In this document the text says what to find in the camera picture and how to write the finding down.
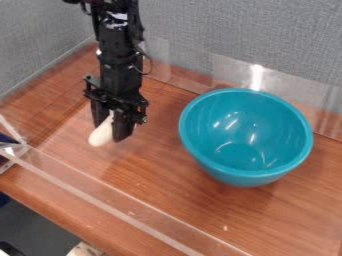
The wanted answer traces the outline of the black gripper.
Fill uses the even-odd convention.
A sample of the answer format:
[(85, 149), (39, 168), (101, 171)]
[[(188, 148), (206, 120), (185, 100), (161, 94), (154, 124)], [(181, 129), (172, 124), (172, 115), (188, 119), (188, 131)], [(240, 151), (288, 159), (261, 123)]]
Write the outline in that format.
[(84, 96), (90, 101), (93, 125), (98, 126), (113, 111), (112, 139), (120, 142), (132, 135), (134, 124), (146, 119), (148, 101), (140, 94), (142, 57), (124, 64), (100, 64), (100, 76), (84, 77)]

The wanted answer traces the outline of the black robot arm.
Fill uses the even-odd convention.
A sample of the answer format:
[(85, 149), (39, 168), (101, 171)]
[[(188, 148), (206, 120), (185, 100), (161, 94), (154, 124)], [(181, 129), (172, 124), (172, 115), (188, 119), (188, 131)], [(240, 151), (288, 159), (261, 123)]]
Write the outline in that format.
[(144, 27), (138, 0), (61, 0), (78, 5), (92, 18), (100, 76), (84, 77), (84, 96), (89, 99), (94, 130), (90, 145), (126, 139), (146, 122), (148, 100), (140, 94), (142, 59), (140, 47)]

